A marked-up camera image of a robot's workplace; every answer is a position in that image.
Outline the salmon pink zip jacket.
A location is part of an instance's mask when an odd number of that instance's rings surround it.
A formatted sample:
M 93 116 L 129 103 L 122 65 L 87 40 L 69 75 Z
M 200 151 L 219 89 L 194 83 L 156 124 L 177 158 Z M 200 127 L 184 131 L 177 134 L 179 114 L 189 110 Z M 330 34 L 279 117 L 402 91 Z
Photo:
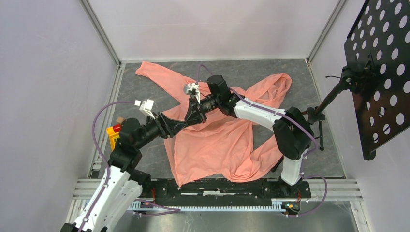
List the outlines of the salmon pink zip jacket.
M 183 120 L 188 110 L 185 84 L 194 80 L 156 63 L 144 61 L 136 75 L 149 78 L 180 105 L 163 112 L 168 118 Z M 250 100 L 279 108 L 292 79 L 285 73 L 272 74 L 247 90 L 234 90 Z M 189 126 L 175 137 L 164 139 L 171 171 L 179 187 L 214 174 L 233 182 L 257 180 L 270 172 L 283 157 L 272 135 L 254 149 L 253 125 L 248 120 L 224 115 L 219 109 L 207 114 L 204 124 Z

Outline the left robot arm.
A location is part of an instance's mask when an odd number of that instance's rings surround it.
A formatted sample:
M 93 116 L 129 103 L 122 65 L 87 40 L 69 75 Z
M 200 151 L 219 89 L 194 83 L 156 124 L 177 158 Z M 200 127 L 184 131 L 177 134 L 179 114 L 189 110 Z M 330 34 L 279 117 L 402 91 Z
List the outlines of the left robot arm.
M 157 137 L 174 137 L 188 125 L 188 118 L 180 121 L 163 113 L 149 117 L 146 124 L 140 124 L 136 118 L 125 119 L 120 124 L 106 172 L 89 204 L 74 223 L 65 223 L 61 231 L 111 231 L 136 198 L 146 197 L 152 191 L 152 184 L 146 180 L 150 176 L 136 170 L 142 158 L 140 149 Z

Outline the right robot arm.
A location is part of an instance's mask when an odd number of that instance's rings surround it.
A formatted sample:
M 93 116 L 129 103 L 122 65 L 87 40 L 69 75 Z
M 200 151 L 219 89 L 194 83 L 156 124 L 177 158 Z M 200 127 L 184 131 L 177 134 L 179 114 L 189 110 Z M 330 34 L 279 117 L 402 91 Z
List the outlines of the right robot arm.
M 188 126 L 204 123 L 207 113 L 219 109 L 227 116 L 248 120 L 270 129 L 284 156 L 279 191 L 285 197 L 296 194 L 303 176 L 303 158 L 313 151 L 310 146 L 317 144 L 302 112 L 295 107 L 283 110 L 256 103 L 228 87 L 221 75 L 209 77 L 207 85 L 210 94 L 203 99 L 200 98 L 198 83 L 184 85 L 184 93 L 190 97 L 185 123 Z

